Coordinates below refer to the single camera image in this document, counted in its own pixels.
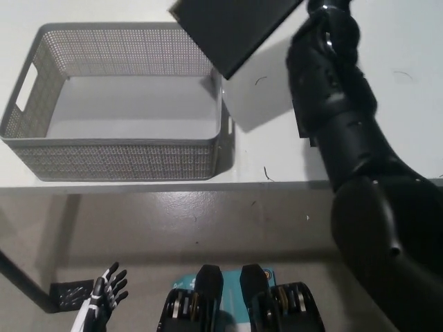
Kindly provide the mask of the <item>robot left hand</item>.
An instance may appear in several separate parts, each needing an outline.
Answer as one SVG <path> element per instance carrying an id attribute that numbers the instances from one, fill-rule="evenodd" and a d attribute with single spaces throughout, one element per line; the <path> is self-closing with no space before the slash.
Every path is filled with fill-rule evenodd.
<path id="1" fill-rule="evenodd" d="M 116 274 L 119 263 L 113 263 L 97 278 L 89 297 L 83 301 L 71 332 L 106 331 L 107 323 L 119 303 L 128 296 L 127 271 Z"/>

